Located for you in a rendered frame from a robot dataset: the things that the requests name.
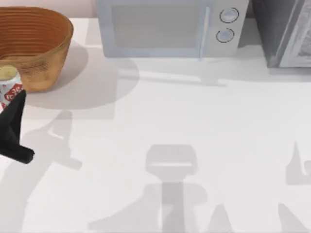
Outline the microwave oven door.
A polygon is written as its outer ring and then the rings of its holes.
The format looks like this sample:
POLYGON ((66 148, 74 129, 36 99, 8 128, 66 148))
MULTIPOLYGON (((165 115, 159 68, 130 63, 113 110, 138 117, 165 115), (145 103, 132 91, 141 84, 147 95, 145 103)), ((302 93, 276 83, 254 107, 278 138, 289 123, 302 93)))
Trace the microwave oven door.
POLYGON ((208 0, 96 0, 95 6, 106 57, 203 57, 208 0))

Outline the microwave oven knob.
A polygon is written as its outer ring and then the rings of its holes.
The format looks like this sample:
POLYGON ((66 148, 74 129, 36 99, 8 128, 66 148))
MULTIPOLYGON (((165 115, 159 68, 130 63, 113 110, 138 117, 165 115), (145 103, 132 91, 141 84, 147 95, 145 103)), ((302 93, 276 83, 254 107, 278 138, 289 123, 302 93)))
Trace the microwave oven knob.
POLYGON ((216 33, 216 39, 220 43, 228 43, 235 37, 235 33, 232 29, 226 28, 219 30, 216 33))
POLYGON ((223 23, 232 23, 239 17, 239 11, 236 8, 223 9, 220 13, 220 20, 223 23))

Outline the brown woven basket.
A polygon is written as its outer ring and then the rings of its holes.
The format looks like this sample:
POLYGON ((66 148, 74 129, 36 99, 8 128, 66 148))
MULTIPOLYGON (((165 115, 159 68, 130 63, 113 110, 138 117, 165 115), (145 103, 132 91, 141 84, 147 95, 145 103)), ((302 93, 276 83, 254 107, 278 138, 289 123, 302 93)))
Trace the brown woven basket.
POLYGON ((72 22, 57 11, 0 6, 0 66, 16 67, 27 91, 47 91, 59 79, 73 31, 72 22))

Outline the pale microwave oven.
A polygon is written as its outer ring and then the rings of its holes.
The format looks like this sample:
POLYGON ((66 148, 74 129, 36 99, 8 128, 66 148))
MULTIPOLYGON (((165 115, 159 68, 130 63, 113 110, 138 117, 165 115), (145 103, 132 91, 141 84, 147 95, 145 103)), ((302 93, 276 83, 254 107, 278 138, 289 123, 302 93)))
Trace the pale microwave oven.
POLYGON ((247 13, 249 0, 208 0, 212 3, 209 12, 208 31, 204 46, 203 58, 228 57, 238 49, 242 28, 247 13), (236 8, 239 17, 232 23, 223 23, 220 20, 220 13, 223 9, 236 8), (228 43, 220 43, 216 39, 216 33, 223 29, 232 29, 235 37, 228 43))

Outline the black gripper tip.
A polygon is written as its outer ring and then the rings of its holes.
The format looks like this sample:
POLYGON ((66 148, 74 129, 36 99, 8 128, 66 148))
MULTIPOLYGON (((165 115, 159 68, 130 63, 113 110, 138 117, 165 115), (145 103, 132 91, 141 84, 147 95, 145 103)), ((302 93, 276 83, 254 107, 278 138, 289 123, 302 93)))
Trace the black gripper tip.
POLYGON ((0 155, 29 164, 35 152, 20 144, 23 110, 27 93, 22 90, 0 113, 0 155))

